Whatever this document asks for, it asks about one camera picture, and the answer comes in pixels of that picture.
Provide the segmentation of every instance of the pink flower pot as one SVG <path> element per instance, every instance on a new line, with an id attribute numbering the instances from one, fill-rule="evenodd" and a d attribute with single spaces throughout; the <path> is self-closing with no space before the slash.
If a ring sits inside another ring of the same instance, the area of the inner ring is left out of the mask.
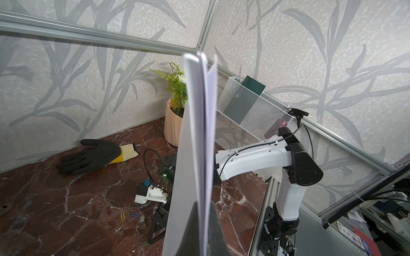
<path id="1" fill-rule="evenodd" d="M 166 104 L 164 136 L 171 145 L 177 147 L 181 131 L 182 118 L 172 112 L 170 105 L 171 99 L 169 99 Z"/>

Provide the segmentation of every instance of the yellow glove cuff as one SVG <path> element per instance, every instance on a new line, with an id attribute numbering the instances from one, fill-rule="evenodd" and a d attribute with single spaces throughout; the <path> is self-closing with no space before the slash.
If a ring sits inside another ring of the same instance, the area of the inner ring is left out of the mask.
<path id="1" fill-rule="evenodd" d="M 138 152 L 134 150 L 133 144 L 122 145 L 120 148 L 121 155 L 110 163 L 121 163 L 139 155 Z"/>

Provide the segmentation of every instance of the white plastic part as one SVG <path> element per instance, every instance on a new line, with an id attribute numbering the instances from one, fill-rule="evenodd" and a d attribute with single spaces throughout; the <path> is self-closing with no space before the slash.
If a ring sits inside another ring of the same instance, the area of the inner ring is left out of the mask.
<path id="1" fill-rule="evenodd" d="M 227 161 L 225 167 L 223 167 L 221 180 L 224 181 L 233 176 L 263 168 L 274 166 L 285 167 L 291 165 L 291 152 L 286 151 L 285 149 L 285 146 L 287 146 L 286 141 L 283 140 L 277 142 L 279 138 L 282 137 L 273 136 L 269 140 L 252 145 L 271 142 L 270 144 L 252 147 L 238 153 L 237 151 L 248 146 L 239 147 L 233 150 L 219 150 L 218 153 L 215 154 L 215 161 L 219 164 L 219 168 L 217 169 L 218 173 L 221 172 L 223 165 Z"/>
<path id="2" fill-rule="evenodd" d="M 399 235 L 410 238 L 410 213 L 407 215 L 407 218 L 400 220 L 391 213 L 387 214 L 387 218 Z"/>
<path id="3" fill-rule="evenodd" d="M 155 201 L 155 202 L 161 202 L 166 204 L 166 198 L 168 197 L 167 193 L 164 193 L 164 191 L 160 188 L 154 187 L 153 185 L 150 185 L 147 191 L 147 195 L 135 195 L 135 200 L 134 202 L 138 204 L 144 204 L 147 201 Z"/>
<path id="4" fill-rule="evenodd" d="M 292 184 L 285 169 L 282 169 L 282 182 L 276 198 L 276 208 L 284 221 L 297 220 L 299 217 L 299 207 L 307 186 Z"/>

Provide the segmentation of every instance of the work glove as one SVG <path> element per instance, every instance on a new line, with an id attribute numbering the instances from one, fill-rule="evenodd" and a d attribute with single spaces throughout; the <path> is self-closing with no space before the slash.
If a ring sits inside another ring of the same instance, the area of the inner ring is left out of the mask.
<path id="1" fill-rule="evenodd" d="M 95 146 L 86 151 L 62 157 L 57 165 L 61 173 L 83 174 L 92 172 L 110 163 L 124 162 L 139 155 L 135 144 L 118 146 L 106 140 L 81 140 L 85 146 Z"/>

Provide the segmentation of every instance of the black bracket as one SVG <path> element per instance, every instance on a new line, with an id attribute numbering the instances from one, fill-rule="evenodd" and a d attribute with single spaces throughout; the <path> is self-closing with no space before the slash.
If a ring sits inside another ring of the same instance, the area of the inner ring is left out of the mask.
<path id="1" fill-rule="evenodd" d="M 290 109 L 288 112 L 291 116 L 296 117 L 296 120 L 298 121 L 298 127 L 301 125 L 301 120 L 304 116 L 308 116 L 309 113 L 300 109 Z"/>
<path id="2" fill-rule="evenodd" d="M 168 222 L 169 207 L 171 205 L 171 195 L 166 199 L 166 204 L 162 203 L 154 214 L 153 222 L 151 224 L 150 233 L 148 235 L 148 243 L 159 241 L 165 237 L 166 223 Z"/>

